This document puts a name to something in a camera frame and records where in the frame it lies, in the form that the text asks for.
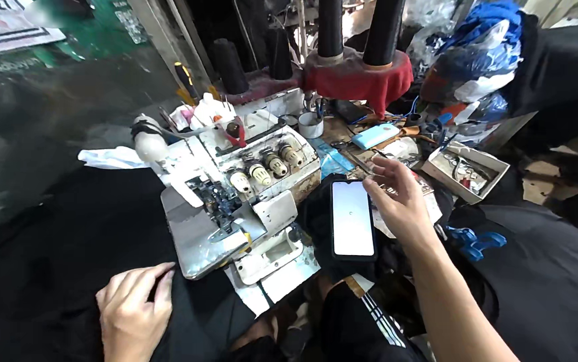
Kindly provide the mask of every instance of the white cup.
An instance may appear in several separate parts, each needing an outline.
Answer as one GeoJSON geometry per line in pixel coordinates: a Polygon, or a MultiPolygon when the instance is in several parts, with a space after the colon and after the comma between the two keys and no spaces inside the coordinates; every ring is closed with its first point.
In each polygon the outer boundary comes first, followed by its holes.
{"type": "Polygon", "coordinates": [[[298,118],[298,130],[304,138],[316,138],[322,135],[325,125],[316,112],[307,112],[298,118]]]}

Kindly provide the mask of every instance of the right hand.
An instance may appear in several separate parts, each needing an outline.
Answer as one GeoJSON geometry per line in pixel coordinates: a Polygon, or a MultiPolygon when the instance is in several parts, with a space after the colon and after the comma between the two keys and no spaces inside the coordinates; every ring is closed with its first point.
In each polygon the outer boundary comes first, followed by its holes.
{"type": "Polygon", "coordinates": [[[398,161],[374,157],[373,171],[376,173],[363,181],[365,190],[387,228],[404,246],[406,252],[424,252],[441,245],[427,213],[421,186],[412,171],[398,161]],[[396,190],[390,194],[380,186],[396,190]]]}

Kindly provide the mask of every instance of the screwdriver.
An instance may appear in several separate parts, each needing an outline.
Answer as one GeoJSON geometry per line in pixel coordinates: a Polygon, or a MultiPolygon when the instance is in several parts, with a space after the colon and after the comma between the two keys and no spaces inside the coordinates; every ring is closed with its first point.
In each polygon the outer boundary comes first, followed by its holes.
{"type": "Polygon", "coordinates": [[[175,62],[175,71],[177,72],[177,76],[181,82],[184,84],[184,87],[188,90],[190,98],[193,99],[194,104],[192,105],[195,106],[199,100],[199,95],[197,95],[197,90],[195,90],[195,87],[193,86],[193,80],[190,78],[188,69],[186,69],[184,64],[181,64],[181,62],[175,62]]]}

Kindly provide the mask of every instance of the qr code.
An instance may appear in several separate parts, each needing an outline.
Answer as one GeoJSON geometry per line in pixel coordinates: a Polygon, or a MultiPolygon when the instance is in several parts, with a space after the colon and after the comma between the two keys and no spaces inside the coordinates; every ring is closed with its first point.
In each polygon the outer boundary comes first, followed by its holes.
{"type": "Polygon", "coordinates": [[[148,41],[145,29],[139,22],[139,19],[132,13],[132,10],[118,10],[114,13],[125,29],[128,30],[128,34],[130,34],[130,37],[135,44],[141,44],[148,41]]]}

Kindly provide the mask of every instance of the white stripe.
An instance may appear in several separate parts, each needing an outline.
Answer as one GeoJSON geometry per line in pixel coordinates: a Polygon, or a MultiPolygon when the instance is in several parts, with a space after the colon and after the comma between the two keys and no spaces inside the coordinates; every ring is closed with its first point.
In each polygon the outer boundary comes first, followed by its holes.
{"type": "Polygon", "coordinates": [[[375,310],[374,308],[370,307],[370,302],[368,300],[366,300],[365,296],[362,296],[360,298],[363,303],[365,303],[365,306],[367,307],[367,309],[369,310],[371,316],[374,318],[374,321],[376,322],[376,325],[378,326],[378,329],[381,331],[381,333],[383,334],[383,336],[385,337],[385,339],[390,343],[390,345],[392,346],[400,346],[400,344],[391,336],[391,334],[387,331],[385,325],[383,325],[382,320],[379,318],[379,311],[375,310]]]}
{"type": "Polygon", "coordinates": [[[383,336],[390,343],[390,345],[396,346],[397,342],[394,341],[394,339],[392,338],[392,336],[390,336],[389,333],[387,333],[387,331],[385,330],[385,327],[381,324],[380,320],[377,321],[376,324],[378,325],[378,329],[380,329],[380,331],[383,333],[383,336]]]}
{"type": "Polygon", "coordinates": [[[365,301],[365,296],[362,296],[360,300],[362,300],[363,303],[365,303],[365,307],[367,307],[367,310],[371,312],[373,308],[369,304],[367,304],[367,302],[365,301]]]}
{"type": "Polygon", "coordinates": [[[406,348],[405,343],[403,343],[403,341],[401,341],[401,339],[397,336],[397,334],[394,332],[394,328],[389,325],[389,322],[385,319],[384,315],[381,316],[380,321],[385,326],[385,329],[387,329],[387,332],[390,334],[390,336],[397,342],[397,346],[406,348]]]}
{"type": "Polygon", "coordinates": [[[394,319],[394,317],[390,316],[389,318],[392,320],[392,322],[394,322],[394,325],[397,326],[398,330],[399,330],[401,333],[403,333],[403,328],[401,328],[401,325],[398,324],[398,322],[394,319]]]}
{"type": "MultiPolygon", "coordinates": [[[[378,307],[378,305],[377,305],[376,302],[372,299],[372,297],[371,297],[369,294],[366,294],[366,296],[367,296],[367,300],[370,302],[369,304],[376,305],[376,309],[380,311],[380,317],[381,317],[382,319],[385,318],[385,313],[383,313],[383,310],[381,310],[381,309],[378,307]]],[[[394,331],[394,328],[389,324],[389,321],[386,320],[386,319],[384,319],[383,321],[384,321],[384,323],[385,323],[385,325],[386,325],[387,330],[388,330],[389,332],[391,332],[392,337],[393,337],[396,341],[398,341],[398,345],[401,346],[401,347],[403,347],[403,348],[406,348],[405,343],[403,343],[403,341],[401,341],[401,339],[397,336],[397,333],[394,331]]]]}

